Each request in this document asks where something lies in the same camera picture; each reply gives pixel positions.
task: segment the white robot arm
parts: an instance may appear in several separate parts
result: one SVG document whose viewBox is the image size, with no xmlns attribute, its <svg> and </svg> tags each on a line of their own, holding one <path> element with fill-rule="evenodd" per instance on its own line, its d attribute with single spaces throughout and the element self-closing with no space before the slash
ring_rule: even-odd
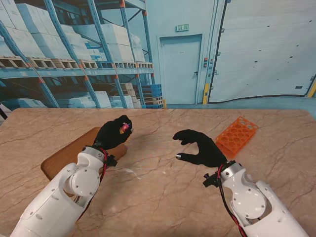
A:
<svg viewBox="0 0 316 237">
<path fill-rule="evenodd" d="M 78 162 L 65 166 L 22 214 L 11 237 L 66 237 L 96 193 L 105 154 L 85 147 Z M 77 195 L 73 201 L 66 193 Z"/>
<path fill-rule="evenodd" d="M 246 170 L 235 161 L 205 175 L 204 185 L 227 187 L 233 192 L 231 209 L 240 227 L 248 237 L 308 237 L 304 229 L 282 204 L 272 189 L 264 182 L 256 183 L 246 177 Z"/>
</svg>

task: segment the orange plastic rack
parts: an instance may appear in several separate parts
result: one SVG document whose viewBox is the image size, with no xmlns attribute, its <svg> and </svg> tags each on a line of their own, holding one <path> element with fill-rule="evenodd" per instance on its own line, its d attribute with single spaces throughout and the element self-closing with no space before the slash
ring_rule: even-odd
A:
<svg viewBox="0 0 316 237">
<path fill-rule="evenodd" d="M 257 125 L 239 117 L 215 139 L 215 144 L 227 158 L 232 159 L 249 142 L 257 129 Z"/>
</svg>

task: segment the marble table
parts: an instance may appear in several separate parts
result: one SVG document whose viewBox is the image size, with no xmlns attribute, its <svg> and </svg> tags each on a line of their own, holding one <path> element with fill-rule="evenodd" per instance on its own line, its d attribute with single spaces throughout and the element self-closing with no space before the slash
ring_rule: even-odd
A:
<svg viewBox="0 0 316 237">
<path fill-rule="evenodd" d="M 0 233 L 12 232 L 47 185 L 43 160 L 123 114 L 134 127 L 127 155 L 108 169 L 73 236 L 240 236 L 219 190 L 202 184 L 203 175 L 215 169 L 176 160 L 177 153 L 198 149 L 172 140 L 187 128 L 215 138 L 239 116 L 259 129 L 236 160 L 253 179 L 269 183 L 306 232 L 316 236 L 316 122 L 300 110 L 15 110 L 0 126 Z"/>
</svg>

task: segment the black glove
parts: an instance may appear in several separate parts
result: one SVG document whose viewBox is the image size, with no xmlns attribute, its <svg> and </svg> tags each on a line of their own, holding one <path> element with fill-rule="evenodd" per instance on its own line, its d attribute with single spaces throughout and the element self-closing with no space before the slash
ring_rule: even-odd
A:
<svg viewBox="0 0 316 237">
<path fill-rule="evenodd" d="M 125 133 L 120 134 L 119 129 L 123 126 L 123 123 L 127 123 L 129 128 Z M 122 115 L 114 121 L 108 121 L 98 132 L 98 135 L 94 140 L 94 146 L 101 147 L 104 150 L 117 147 L 119 144 L 126 142 L 132 133 L 131 130 L 132 121 L 126 115 Z"/>
<path fill-rule="evenodd" d="M 221 164 L 227 161 L 221 150 L 215 145 L 213 140 L 206 136 L 204 133 L 197 132 L 194 130 L 182 130 L 177 132 L 173 136 L 173 140 L 180 140 L 181 145 L 188 143 L 197 143 L 198 154 L 191 155 L 186 153 L 179 153 L 178 155 L 184 160 L 192 164 L 204 164 L 207 167 L 220 167 Z"/>
</svg>

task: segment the yellow post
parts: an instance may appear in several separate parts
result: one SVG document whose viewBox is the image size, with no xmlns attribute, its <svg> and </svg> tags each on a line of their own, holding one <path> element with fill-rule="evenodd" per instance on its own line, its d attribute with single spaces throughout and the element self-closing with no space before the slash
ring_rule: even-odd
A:
<svg viewBox="0 0 316 237">
<path fill-rule="evenodd" d="M 204 95 L 203 95 L 203 104 L 207 104 L 207 93 L 208 93 L 209 83 L 205 83 Z"/>
<path fill-rule="evenodd" d="M 308 93 L 307 97 L 312 97 L 316 91 L 316 81 L 314 82 L 314 85 L 312 86 L 310 92 Z"/>
</svg>

